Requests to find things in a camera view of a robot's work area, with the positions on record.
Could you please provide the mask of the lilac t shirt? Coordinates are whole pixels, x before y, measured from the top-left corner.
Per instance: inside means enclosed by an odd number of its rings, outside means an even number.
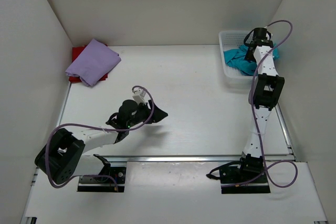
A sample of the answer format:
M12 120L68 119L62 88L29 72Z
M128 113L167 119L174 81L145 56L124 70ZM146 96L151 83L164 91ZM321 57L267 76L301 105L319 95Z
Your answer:
M69 77L79 78L84 85L93 87L120 62L117 52L92 39L65 73Z

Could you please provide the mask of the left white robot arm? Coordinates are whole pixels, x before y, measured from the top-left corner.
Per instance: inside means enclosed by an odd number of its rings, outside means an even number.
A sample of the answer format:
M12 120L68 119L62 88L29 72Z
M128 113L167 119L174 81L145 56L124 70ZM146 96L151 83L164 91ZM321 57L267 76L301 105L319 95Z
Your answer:
M125 100L118 112L107 120L108 128L80 124L82 130L72 133L66 129L68 124L59 125L51 132L34 163L47 175L54 188L62 188L78 176L92 177L98 182L114 182L110 175L110 163L98 154L87 156L85 153L119 143L130 131L158 123L167 116L152 100Z

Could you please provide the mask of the white plastic basket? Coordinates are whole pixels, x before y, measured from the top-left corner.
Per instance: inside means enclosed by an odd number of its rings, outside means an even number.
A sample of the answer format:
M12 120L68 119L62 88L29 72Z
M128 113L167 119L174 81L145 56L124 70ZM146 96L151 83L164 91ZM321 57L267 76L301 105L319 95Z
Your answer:
M225 30L218 37L225 81L230 87L248 87L254 73L279 77L274 63L274 43L266 29Z

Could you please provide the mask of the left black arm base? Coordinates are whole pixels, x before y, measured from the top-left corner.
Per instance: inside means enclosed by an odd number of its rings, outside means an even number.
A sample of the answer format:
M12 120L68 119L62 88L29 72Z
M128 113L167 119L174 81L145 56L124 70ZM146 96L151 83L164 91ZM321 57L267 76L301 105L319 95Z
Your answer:
M98 154L84 155L74 173L79 177L77 191L122 193L125 190L126 172L126 163L113 163Z

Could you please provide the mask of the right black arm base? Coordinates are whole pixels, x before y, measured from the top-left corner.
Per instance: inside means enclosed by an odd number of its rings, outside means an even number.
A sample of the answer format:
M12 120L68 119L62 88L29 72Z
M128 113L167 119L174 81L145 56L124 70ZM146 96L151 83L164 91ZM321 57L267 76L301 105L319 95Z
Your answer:
M220 181L222 195L270 193L267 176L242 170L239 161L216 167L206 174L206 177Z

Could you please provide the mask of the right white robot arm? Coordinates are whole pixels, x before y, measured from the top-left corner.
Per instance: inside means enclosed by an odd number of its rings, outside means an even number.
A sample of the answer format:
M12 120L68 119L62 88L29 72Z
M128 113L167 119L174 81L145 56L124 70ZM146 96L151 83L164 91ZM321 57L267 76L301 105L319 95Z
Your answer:
M249 103L253 112L251 132L242 151L236 177L247 182L264 170L262 137L272 109L277 105L285 79L280 77L274 64L271 33L266 28L255 28L244 38L248 47L245 59L257 64L253 77Z

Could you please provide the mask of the teal t shirt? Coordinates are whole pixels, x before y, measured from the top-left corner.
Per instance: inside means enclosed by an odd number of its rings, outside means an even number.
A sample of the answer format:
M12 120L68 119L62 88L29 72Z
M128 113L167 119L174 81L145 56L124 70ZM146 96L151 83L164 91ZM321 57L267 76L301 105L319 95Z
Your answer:
M256 62L245 60L246 52L246 46L224 51L225 65L239 70L243 76L257 77L259 74L266 74L275 77L279 75L275 68L273 48L258 46L254 52Z

